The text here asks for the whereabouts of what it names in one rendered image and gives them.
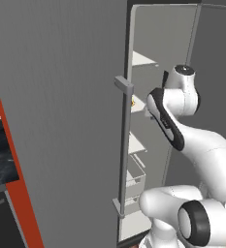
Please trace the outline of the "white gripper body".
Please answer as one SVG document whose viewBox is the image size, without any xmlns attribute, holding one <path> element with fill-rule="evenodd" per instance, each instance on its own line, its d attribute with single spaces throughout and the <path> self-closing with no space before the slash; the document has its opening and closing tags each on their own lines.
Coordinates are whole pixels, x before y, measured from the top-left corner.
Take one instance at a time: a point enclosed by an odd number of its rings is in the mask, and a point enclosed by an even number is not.
<svg viewBox="0 0 226 248">
<path fill-rule="evenodd" d="M 147 106 L 145 106 L 145 117 L 153 120 L 154 116 L 151 114 L 151 112 L 149 111 L 149 109 L 147 108 Z"/>
</svg>

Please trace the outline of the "white freezer drawer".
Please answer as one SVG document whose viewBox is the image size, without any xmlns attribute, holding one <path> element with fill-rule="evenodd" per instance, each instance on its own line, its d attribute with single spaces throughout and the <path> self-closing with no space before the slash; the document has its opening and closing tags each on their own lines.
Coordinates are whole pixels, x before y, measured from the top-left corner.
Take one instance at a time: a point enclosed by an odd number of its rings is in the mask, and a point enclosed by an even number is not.
<svg viewBox="0 0 226 248">
<path fill-rule="evenodd" d="M 126 199 L 138 196 L 145 188 L 145 172 L 137 160 L 128 156 L 126 175 Z"/>
</svg>

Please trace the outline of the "grey fridge freezer cabinet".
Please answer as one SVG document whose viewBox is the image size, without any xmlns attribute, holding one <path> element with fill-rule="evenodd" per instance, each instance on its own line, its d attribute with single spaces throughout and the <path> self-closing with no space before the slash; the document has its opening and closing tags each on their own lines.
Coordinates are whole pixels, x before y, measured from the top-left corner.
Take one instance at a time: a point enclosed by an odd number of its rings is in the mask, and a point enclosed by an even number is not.
<svg viewBox="0 0 226 248">
<path fill-rule="evenodd" d="M 130 0 L 127 10 L 126 66 L 125 76 L 134 85 L 133 95 L 146 104 L 147 95 L 163 84 L 163 76 L 170 71 L 163 66 L 163 54 L 167 50 L 162 44 L 166 37 L 165 14 L 171 7 L 183 5 L 226 6 L 226 0 Z M 133 66 L 132 56 L 136 51 L 158 63 Z M 196 115 L 183 115 L 192 118 Z M 130 132 L 145 147 L 145 151 L 132 155 L 145 172 L 145 190 L 165 186 L 191 185 L 203 189 L 201 178 L 192 163 L 174 149 L 156 120 L 145 117 L 143 111 L 131 112 Z M 120 248 L 139 248 L 142 239 L 151 228 L 151 221 L 141 212 L 140 195 L 125 197 L 125 217 L 119 219 L 118 241 Z"/>
</svg>

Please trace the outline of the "grey freezer door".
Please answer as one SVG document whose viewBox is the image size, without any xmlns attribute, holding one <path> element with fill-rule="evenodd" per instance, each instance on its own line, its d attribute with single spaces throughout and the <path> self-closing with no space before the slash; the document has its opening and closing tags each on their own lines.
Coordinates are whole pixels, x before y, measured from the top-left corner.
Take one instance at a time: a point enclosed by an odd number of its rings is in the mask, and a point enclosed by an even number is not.
<svg viewBox="0 0 226 248">
<path fill-rule="evenodd" d="M 39 235 L 116 248 L 127 0 L 0 0 L 0 99 Z"/>
</svg>

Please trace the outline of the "grey fridge door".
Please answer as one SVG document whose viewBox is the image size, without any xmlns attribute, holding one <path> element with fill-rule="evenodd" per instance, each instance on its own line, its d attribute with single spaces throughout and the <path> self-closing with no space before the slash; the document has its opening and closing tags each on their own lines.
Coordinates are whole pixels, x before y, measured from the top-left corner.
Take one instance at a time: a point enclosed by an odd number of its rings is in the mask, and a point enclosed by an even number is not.
<svg viewBox="0 0 226 248">
<path fill-rule="evenodd" d="M 184 154 L 211 196 L 226 202 L 226 6 L 183 5 L 165 14 L 163 66 L 195 70 L 199 112 L 182 118 Z"/>
</svg>

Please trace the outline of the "dark base cabinet run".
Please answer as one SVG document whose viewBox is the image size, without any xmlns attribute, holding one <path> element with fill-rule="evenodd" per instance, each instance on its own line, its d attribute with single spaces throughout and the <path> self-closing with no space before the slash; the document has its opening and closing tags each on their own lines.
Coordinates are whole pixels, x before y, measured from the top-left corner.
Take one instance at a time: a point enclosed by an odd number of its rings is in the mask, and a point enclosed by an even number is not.
<svg viewBox="0 0 226 248">
<path fill-rule="evenodd" d="M 26 248 L 4 192 L 0 192 L 0 248 Z"/>
</svg>

